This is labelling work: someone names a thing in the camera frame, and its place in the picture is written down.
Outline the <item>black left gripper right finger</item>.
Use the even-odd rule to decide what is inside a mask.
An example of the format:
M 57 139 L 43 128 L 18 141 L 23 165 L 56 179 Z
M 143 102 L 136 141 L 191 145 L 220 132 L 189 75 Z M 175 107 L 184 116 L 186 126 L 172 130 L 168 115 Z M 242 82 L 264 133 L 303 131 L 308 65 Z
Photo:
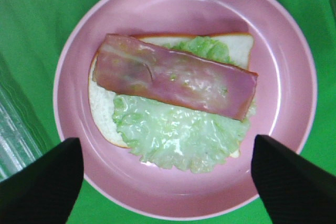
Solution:
M 335 223 L 335 176 L 256 135 L 251 176 L 272 223 Z

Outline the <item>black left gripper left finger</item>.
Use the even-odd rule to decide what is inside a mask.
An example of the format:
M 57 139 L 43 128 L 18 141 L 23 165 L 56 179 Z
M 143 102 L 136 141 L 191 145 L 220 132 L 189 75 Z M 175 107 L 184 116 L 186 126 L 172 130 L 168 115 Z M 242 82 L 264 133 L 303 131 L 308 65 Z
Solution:
M 71 137 L 1 182 L 1 223 L 66 223 L 82 182 L 80 140 Z

